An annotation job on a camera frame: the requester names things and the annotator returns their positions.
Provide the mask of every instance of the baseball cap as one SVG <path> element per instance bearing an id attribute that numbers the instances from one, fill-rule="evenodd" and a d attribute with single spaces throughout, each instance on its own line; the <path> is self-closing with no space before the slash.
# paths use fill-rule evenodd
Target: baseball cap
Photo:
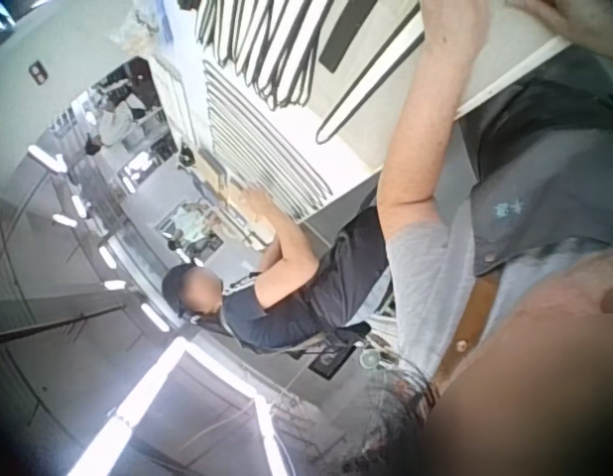
<path id="1" fill-rule="evenodd" d="M 180 293 L 184 283 L 185 273 L 193 268 L 196 268 L 196 265 L 192 263 L 174 266 L 168 271 L 161 283 L 161 293 L 168 305 L 177 313 L 178 317 L 183 317 L 188 311 L 185 304 L 181 301 Z"/>

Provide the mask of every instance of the hand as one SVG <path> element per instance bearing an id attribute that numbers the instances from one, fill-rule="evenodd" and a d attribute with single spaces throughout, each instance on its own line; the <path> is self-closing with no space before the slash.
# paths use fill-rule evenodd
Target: hand
<path id="1" fill-rule="evenodd" d="M 613 59 L 613 0 L 507 0 L 569 41 Z"/>
<path id="2" fill-rule="evenodd" d="M 270 209 L 276 207 L 274 199 L 262 188 L 247 188 L 242 194 L 243 201 L 256 215 L 266 215 Z"/>
<path id="3" fill-rule="evenodd" d="M 426 48 L 474 61 L 489 33 L 489 0 L 422 0 Z"/>

